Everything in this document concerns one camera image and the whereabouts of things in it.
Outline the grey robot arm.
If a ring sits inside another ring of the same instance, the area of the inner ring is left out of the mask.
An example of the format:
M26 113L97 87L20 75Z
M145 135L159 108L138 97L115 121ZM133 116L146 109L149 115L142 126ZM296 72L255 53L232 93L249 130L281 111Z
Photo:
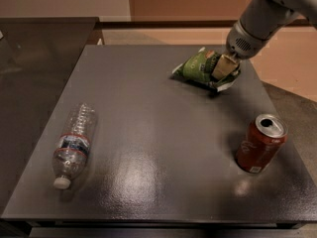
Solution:
M252 0L227 36L226 51L212 77L221 80L241 60L254 57L283 26L299 15L317 28L317 0Z

